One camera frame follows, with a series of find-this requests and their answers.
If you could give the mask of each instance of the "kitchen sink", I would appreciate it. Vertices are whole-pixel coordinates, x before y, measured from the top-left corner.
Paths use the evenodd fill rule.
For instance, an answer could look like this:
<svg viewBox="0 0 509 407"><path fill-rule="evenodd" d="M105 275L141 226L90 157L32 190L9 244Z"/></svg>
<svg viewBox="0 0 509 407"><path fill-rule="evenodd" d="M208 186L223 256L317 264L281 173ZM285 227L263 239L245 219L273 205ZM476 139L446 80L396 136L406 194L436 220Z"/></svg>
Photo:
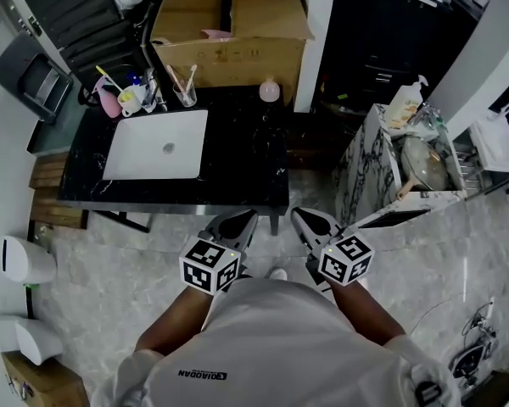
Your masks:
<svg viewBox="0 0 509 407"><path fill-rule="evenodd" d="M189 110L122 120L115 130L103 179L196 178L207 114L207 110Z"/></svg>

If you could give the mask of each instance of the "faucet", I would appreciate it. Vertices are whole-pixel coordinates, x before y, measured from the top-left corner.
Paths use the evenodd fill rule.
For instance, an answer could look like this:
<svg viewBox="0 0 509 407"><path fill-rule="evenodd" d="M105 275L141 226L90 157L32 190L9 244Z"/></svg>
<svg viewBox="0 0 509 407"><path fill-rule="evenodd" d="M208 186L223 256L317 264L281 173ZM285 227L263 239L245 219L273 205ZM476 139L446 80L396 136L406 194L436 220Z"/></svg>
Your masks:
<svg viewBox="0 0 509 407"><path fill-rule="evenodd" d="M432 104L428 101L425 101L421 108L417 111L415 116L410 121L411 126L418 125L421 122L425 122L430 130L433 130L433 122L436 121L439 117L439 110L437 110Z"/></svg>
<svg viewBox="0 0 509 407"><path fill-rule="evenodd" d="M150 107L156 97L156 94L159 90L159 83L156 78L156 72L154 68L147 68L143 72L143 84L145 87L145 98L142 102L142 107ZM162 101L162 98L158 101L158 103L165 105L165 102Z"/></svg>

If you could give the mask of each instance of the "sink drain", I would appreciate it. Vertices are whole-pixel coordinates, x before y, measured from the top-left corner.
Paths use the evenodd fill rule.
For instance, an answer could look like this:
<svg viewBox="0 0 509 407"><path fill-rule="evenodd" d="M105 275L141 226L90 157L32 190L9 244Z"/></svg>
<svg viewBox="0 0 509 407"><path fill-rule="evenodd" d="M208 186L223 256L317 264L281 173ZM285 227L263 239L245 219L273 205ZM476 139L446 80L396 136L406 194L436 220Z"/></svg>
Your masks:
<svg viewBox="0 0 509 407"><path fill-rule="evenodd" d="M175 143L166 143L164 147L162 148L163 153L172 153L176 149Z"/></svg>

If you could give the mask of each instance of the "cable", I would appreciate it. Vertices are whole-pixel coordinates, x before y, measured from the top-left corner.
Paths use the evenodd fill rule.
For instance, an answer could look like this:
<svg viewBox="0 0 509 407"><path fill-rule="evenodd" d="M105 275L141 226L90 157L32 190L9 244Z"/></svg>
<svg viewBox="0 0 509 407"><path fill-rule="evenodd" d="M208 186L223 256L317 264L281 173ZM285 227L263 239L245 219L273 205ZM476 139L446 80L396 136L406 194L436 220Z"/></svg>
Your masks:
<svg viewBox="0 0 509 407"><path fill-rule="evenodd" d="M482 315L480 314L480 311L483 310L484 308L486 308L489 305L490 305L490 302L488 302L486 304L483 304L480 308L478 308L475 311L475 313L473 314L473 316L469 320L467 320L467 323L464 326L464 328L461 329L461 335L464 337L464 349L466 349L467 335L474 328L472 326L472 323L475 321L475 318L477 318L477 317L481 318L482 317Z"/></svg>
<svg viewBox="0 0 509 407"><path fill-rule="evenodd" d="M441 306L442 304L445 304L445 303L449 303L451 300L454 300L456 297L458 296L461 296L463 293L458 293L458 294L455 294L454 296L452 296L451 298L448 298L446 299L445 301L443 302L440 302L440 303L437 303L435 306L432 306L430 309L428 309L426 312L424 312L424 314L421 316L421 318L417 321L417 323L415 324L415 326L413 327L413 329L411 330L411 332L409 333L409 336L413 336L413 333L415 332L415 330L417 329L417 327L420 325L420 323L422 322L422 320L424 320L425 317L428 316L428 314L430 312L432 312L432 310L435 310L437 309L439 306Z"/></svg>
<svg viewBox="0 0 509 407"><path fill-rule="evenodd" d="M153 9L153 7L154 7L154 3L151 2L147 7L147 12L145 13L145 16L147 19L149 18L150 12ZM148 37L149 37L149 25L150 24L151 23L147 22L145 24L145 26L143 27L142 43L140 44L140 47L142 49L143 57L145 58L145 60L147 60L149 68L154 69L153 62L151 61L151 57L149 56L149 53L147 51L147 42L148 42Z"/></svg>

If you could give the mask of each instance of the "gray tile floor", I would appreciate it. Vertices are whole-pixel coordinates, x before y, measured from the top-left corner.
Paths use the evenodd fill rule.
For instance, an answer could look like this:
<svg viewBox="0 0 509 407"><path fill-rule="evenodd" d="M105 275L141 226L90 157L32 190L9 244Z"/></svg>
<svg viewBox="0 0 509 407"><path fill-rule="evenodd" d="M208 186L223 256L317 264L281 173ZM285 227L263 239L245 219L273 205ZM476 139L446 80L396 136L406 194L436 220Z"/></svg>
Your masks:
<svg viewBox="0 0 509 407"><path fill-rule="evenodd" d="M294 205L332 212L329 180L307 172L291 176ZM56 255L59 273L35 292L36 316L61 336L61 360L83 377L89 393L183 289L178 253L209 221L203 216L156 215L151 232L142 234L91 214L87 231L57 227L39 233ZM492 323L500 347L490 364L509 369L505 193L362 233L377 250L368 289L422 348L444 363L461 349L467 319L495 296ZM269 220L260 218L248 255L246 265L253 276L278 265L292 280L311 282L304 268L305 248L288 217L282 219L279 237L271 237Z"/></svg>

